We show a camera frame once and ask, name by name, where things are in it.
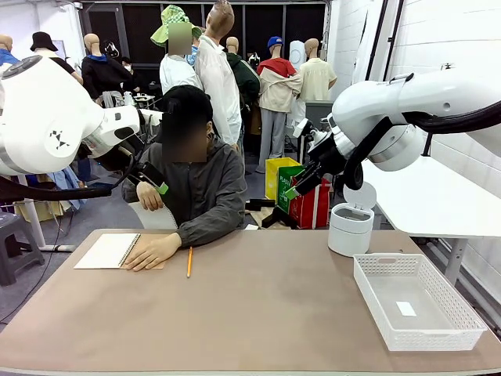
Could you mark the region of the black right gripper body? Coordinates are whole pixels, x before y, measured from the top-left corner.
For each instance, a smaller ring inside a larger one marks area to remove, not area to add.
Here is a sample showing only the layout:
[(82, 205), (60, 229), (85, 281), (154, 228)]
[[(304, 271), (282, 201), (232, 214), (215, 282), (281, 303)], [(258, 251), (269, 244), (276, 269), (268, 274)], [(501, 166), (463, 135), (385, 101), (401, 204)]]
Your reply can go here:
[(340, 152), (333, 135), (314, 135), (308, 149), (308, 172), (323, 177), (344, 171), (347, 158)]

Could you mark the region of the torn white notebook sheet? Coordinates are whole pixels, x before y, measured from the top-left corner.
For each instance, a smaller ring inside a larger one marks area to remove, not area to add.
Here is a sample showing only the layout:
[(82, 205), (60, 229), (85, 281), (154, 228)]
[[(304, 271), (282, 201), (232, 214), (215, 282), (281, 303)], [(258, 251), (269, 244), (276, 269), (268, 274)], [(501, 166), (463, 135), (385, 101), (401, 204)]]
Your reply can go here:
[(163, 206), (156, 211), (146, 210), (139, 202), (128, 205), (138, 216), (143, 228), (147, 230), (176, 230), (177, 222), (171, 211)]

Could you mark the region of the spiral notebook with brown cover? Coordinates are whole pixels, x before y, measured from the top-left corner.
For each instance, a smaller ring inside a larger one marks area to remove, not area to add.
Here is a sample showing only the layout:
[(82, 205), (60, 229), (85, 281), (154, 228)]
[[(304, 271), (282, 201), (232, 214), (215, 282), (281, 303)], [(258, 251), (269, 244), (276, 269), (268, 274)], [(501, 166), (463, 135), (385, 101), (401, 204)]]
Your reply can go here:
[(137, 255), (165, 234), (104, 233), (86, 251), (75, 269), (123, 269), (130, 255)]

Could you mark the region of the green sorting bag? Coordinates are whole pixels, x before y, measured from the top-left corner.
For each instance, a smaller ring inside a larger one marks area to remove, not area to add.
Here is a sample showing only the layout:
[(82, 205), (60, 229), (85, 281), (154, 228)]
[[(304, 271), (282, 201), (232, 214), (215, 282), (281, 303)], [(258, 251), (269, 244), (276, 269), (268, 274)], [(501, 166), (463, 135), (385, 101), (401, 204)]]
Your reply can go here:
[(280, 167), (277, 175), (277, 205), (286, 213), (306, 215), (312, 211), (315, 191), (311, 190), (304, 196), (296, 197), (293, 201), (285, 194), (295, 183), (294, 177), (304, 168), (301, 165)]

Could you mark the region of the red sorting bag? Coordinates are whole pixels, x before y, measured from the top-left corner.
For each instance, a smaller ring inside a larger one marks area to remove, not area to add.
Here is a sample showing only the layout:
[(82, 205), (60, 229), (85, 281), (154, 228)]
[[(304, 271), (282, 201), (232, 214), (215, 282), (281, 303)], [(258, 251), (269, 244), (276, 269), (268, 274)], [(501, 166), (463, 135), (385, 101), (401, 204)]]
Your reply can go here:
[(315, 189), (290, 201), (289, 216), (296, 221), (299, 229), (310, 230), (328, 225), (330, 188), (330, 181), (323, 178)]

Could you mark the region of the black floor stand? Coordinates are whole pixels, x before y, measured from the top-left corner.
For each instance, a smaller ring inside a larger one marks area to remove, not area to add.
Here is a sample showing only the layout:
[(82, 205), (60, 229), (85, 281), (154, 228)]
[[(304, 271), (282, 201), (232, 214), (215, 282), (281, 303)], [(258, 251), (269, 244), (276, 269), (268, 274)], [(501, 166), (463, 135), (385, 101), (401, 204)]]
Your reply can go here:
[(266, 198), (250, 199), (245, 204), (245, 209), (249, 211), (259, 212), (264, 207), (272, 208), (272, 214), (262, 220), (262, 229), (268, 229), (275, 222), (281, 222), (285, 228), (290, 228), (291, 230), (298, 229), (297, 221), (276, 206), (274, 200)]

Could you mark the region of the grey cabinet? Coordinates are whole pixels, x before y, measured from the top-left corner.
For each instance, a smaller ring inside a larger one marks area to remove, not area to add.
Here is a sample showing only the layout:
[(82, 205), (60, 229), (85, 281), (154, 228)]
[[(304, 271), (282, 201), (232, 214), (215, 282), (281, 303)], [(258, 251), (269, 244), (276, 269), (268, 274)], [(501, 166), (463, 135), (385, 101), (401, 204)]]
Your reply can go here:
[(333, 102), (329, 100), (308, 101), (305, 103), (305, 117), (318, 130), (328, 132), (331, 124), (326, 118), (331, 114), (332, 106)]

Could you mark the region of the cluttered background table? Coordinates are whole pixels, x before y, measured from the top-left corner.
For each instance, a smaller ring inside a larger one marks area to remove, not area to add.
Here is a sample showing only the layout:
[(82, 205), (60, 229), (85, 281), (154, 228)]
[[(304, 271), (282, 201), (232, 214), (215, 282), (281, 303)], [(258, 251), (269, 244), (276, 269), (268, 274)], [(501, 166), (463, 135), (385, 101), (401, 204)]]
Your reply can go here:
[(124, 103), (126, 105), (133, 105), (138, 109), (158, 110), (155, 96), (151, 96), (145, 93), (125, 92)]

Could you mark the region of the white round lidded bin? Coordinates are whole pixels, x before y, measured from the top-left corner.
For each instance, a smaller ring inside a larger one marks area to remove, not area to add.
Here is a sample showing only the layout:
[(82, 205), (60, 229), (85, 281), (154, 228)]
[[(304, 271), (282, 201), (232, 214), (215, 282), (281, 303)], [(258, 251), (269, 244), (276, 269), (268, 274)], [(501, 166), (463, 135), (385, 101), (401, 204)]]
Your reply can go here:
[(364, 182), (359, 190), (345, 186), (343, 194), (345, 202), (331, 210), (328, 248), (352, 258), (369, 250), (377, 192), (370, 183)]

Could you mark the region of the mannequin in black jacket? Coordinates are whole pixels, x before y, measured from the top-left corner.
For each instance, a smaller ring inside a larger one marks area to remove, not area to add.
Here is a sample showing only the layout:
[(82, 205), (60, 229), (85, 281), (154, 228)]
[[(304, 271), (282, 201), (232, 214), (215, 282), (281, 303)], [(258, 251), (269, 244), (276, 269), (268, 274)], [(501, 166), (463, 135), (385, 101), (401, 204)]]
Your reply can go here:
[(130, 74), (116, 60), (100, 50), (100, 40), (96, 34), (84, 36), (88, 55), (82, 60), (81, 74), (83, 86), (90, 97), (98, 103), (103, 92), (123, 92)]

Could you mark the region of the mannequin in red beige jacket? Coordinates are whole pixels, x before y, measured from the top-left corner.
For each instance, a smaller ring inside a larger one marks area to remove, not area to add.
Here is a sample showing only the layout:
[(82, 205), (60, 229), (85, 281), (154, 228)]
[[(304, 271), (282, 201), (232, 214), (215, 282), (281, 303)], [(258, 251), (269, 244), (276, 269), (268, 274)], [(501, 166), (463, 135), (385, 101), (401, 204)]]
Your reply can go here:
[(281, 57), (282, 46), (271, 47), (271, 57), (258, 65), (261, 147), (257, 173), (265, 172), (266, 160), (283, 156), (287, 114), (302, 87), (301, 75)]

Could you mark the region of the mannequin in white coat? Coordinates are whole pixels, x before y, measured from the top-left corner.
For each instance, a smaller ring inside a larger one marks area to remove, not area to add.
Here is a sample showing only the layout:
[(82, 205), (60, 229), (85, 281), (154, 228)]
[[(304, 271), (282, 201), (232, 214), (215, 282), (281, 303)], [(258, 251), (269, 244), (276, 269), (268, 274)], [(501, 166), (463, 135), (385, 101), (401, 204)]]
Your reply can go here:
[(193, 52), (193, 37), (187, 23), (174, 23), (168, 27), (169, 36), (160, 62), (162, 93), (177, 85), (193, 85), (203, 88), (201, 80), (186, 57)]

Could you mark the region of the grey plastic stool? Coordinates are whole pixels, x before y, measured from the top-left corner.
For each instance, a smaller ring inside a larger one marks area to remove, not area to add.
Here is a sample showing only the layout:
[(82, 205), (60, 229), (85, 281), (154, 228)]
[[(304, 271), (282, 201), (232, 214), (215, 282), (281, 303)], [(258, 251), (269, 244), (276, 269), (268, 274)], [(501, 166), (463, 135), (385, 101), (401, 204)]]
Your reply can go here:
[(0, 211), (0, 286), (16, 283), (16, 272), (45, 259), (22, 216)]

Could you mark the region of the black bucket hat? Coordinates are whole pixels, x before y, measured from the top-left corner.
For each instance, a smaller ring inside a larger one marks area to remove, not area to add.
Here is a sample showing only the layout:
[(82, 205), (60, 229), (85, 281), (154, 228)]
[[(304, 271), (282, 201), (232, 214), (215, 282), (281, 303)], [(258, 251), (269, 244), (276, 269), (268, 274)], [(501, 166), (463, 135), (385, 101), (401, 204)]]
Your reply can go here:
[(36, 49), (47, 49), (52, 52), (58, 50), (53, 44), (51, 36), (43, 31), (37, 31), (32, 34), (32, 46), (30, 50), (34, 52)]

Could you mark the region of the black wall pipe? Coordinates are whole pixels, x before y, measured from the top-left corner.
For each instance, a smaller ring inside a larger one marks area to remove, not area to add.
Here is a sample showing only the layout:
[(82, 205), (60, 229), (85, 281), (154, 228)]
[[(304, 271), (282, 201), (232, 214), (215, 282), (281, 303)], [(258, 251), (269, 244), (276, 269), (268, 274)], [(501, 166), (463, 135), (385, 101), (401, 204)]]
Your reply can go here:
[(395, 44), (397, 41), (397, 33), (398, 33), (400, 20), (402, 17), (402, 10), (403, 10), (403, 6), (404, 6), (404, 2), (405, 2), (405, 0), (398, 0), (398, 6), (396, 9), (396, 14), (395, 14), (395, 22), (394, 22), (392, 34), (390, 37), (390, 45), (389, 45), (389, 50), (388, 50), (387, 62), (385, 65), (384, 80), (386, 80), (389, 77), (390, 65), (391, 65), (391, 61), (392, 61), (392, 57), (393, 57)]
[(370, 76), (372, 81), (383, 80), (384, 59), (387, 50), (387, 9), (389, 0), (381, 0), (380, 15), (377, 21), (377, 28), (371, 53), (372, 63), (370, 64)]

